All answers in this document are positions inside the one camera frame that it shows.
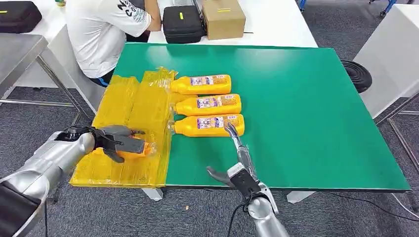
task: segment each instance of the green table surface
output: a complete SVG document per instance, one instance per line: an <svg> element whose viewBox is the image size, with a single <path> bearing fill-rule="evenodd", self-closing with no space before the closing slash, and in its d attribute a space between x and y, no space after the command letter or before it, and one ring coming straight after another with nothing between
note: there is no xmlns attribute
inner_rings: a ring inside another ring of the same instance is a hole
<svg viewBox="0 0 419 237"><path fill-rule="evenodd" d="M333 49L128 43L115 74L141 80L159 66L178 77L231 76L243 104L242 141L271 188L410 189ZM166 184L220 187L206 166L226 171L236 162L228 137L176 134Z"/></svg>

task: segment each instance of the floor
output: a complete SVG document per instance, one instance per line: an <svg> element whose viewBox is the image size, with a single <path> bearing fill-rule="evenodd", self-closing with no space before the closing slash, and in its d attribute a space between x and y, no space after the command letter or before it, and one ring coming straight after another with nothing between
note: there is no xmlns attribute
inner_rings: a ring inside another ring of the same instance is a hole
<svg viewBox="0 0 419 237"><path fill-rule="evenodd" d="M303 16L319 46L334 47L341 58L352 59L380 22L377 16L386 3L308 0ZM47 88L35 91L18 87L10 98L63 101L57 89ZM419 110L419 103L413 107ZM50 134L68 126L75 115L72 108L1 105L0 177L18 169ZM418 119L396 118L416 153ZM407 207L418 211L419 174L389 124L383 123L379 128L413 189L398 197ZM62 186L58 204L48 205L51 237L225 236L232 209L241 201L237 191L166 190L165 198L156 202L138 189L75 188L67 182ZM294 237L419 236L417 222L387 215L368 203L315 193L298 204L290 204L286 202L286 194L273 193L280 210L278 218ZM408 216L389 194L339 194L368 199L393 213ZM42 222L28 236L42 237ZM236 215L232 236L255 236L254 225L244 213Z"/></svg>

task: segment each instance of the black bag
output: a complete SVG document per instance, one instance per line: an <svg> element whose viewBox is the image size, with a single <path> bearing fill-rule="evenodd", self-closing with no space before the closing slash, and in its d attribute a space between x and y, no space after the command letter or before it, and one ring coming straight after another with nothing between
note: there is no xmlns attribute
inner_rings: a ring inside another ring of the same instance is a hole
<svg viewBox="0 0 419 237"><path fill-rule="evenodd" d="M196 43L204 36L195 6L169 6L163 13L163 32L168 43Z"/></svg>
<svg viewBox="0 0 419 237"><path fill-rule="evenodd" d="M31 1L0 1L0 33L31 32L41 20Z"/></svg>

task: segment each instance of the brown box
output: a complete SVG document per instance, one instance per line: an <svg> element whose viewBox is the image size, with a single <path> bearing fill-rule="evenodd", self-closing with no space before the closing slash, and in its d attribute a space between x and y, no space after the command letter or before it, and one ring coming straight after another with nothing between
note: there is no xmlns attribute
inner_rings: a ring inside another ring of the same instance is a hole
<svg viewBox="0 0 419 237"><path fill-rule="evenodd" d="M246 16L237 0L205 0L202 8L209 40L243 37Z"/></svg>

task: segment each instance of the silver robotic arm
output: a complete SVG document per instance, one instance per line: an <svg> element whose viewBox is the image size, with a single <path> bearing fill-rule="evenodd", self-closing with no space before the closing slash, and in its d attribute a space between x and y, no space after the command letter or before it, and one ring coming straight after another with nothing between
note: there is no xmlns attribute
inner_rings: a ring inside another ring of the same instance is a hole
<svg viewBox="0 0 419 237"><path fill-rule="evenodd" d="M257 180L248 149L242 145L233 125L229 124L226 130L237 149L238 168L235 165L225 173L207 167L209 174L245 196L249 190L255 194L249 201L248 212L260 237L288 237L275 216L278 208L269 188ZM23 167L0 179L0 236L25 236L42 216L49 191L95 148L102 147L109 158L119 163L124 159L116 151L143 153L144 141L129 137L136 133L143 132L115 125L101 129L74 126L52 134Z"/></svg>
<svg viewBox="0 0 419 237"><path fill-rule="evenodd" d="M0 180L0 236L25 236L42 216L49 191L95 148L102 147L115 162L124 161L116 151L142 153L144 141L129 137L136 133L143 132L76 125L52 134L23 167Z"/></svg>
<svg viewBox="0 0 419 237"><path fill-rule="evenodd" d="M217 172L210 166L207 167L207 172L215 180L237 188L246 198L251 192L247 210L256 224L259 237L289 237L287 230L275 216L279 211L271 191L257 179L249 150L242 144L236 128L229 123L225 130L233 139L238 163L228 169L227 173Z"/></svg>
<svg viewBox="0 0 419 237"><path fill-rule="evenodd" d="M23 167L0 180L3 236L25 236L42 216L49 190L93 151L93 134L84 133L73 142L57 140L60 134L52 134Z"/></svg>

